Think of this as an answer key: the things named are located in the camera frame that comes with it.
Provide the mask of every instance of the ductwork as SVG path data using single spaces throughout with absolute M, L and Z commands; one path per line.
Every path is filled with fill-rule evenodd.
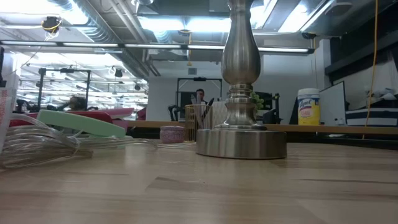
M 97 43 L 120 43 L 121 39 L 113 32 L 113 30 L 107 25 L 102 19 L 97 10 L 88 1 L 77 1 L 77 0 L 47 0 L 61 7 L 64 11 L 72 11 L 73 5 L 70 1 L 80 8 L 80 10 L 89 18 L 86 25 L 95 26 L 96 28 L 80 29 L 80 32 L 84 33 L 91 40 Z M 123 49 L 121 54 L 111 54 L 113 57 L 122 61 L 126 68 L 133 73 L 137 78 L 148 79 L 149 71 L 140 60 L 138 60 L 129 50 Z

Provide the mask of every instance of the man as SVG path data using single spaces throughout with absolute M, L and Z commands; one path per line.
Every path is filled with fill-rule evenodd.
M 199 94 L 200 97 L 200 101 L 201 102 L 205 102 L 205 104 L 207 105 L 207 102 L 204 100 L 205 97 L 205 91 L 203 89 L 198 89 L 197 90 L 197 95 Z

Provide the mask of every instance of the desk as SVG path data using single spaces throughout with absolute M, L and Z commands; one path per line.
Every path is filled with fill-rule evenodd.
M 161 126 L 181 126 L 177 121 L 129 121 L 129 127 L 160 128 Z M 304 126 L 286 124 L 265 124 L 270 131 L 336 133 L 336 134 L 393 134 L 398 135 L 398 128 L 348 127 L 348 126 Z
M 0 223 L 398 223 L 398 151 L 288 144 L 219 159 L 134 146 L 0 171 Z

